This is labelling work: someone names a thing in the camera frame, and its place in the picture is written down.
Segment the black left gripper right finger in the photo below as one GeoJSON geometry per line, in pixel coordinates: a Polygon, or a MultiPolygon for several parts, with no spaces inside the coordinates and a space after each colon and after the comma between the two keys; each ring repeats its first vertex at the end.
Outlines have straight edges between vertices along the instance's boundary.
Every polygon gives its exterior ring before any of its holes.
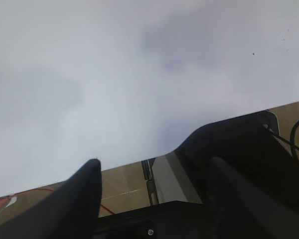
{"type": "Polygon", "coordinates": [[[299,239],[299,164],[273,179],[242,175],[219,157],[210,160],[208,205],[213,239],[299,239]]]}

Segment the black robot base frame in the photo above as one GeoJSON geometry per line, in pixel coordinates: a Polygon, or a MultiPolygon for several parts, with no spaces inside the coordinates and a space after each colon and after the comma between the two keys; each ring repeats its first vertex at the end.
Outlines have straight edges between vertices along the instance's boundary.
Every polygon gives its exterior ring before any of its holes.
{"type": "Polygon", "coordinates": [[[141,162],[150,205],[100,220],[96,239],[299,239],[299,147],[257,112],[196,130],[141,162]]]}

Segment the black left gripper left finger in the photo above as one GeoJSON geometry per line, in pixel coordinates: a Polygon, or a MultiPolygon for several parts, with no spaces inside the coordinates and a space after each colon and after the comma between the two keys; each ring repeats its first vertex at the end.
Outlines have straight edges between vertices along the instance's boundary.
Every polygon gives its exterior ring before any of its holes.
{"type": "Polygon", "coordinates": [[[0,239],[91,239],[101,197],[101,163],[91,159],[55,192],[0,225],[0,239]]]}

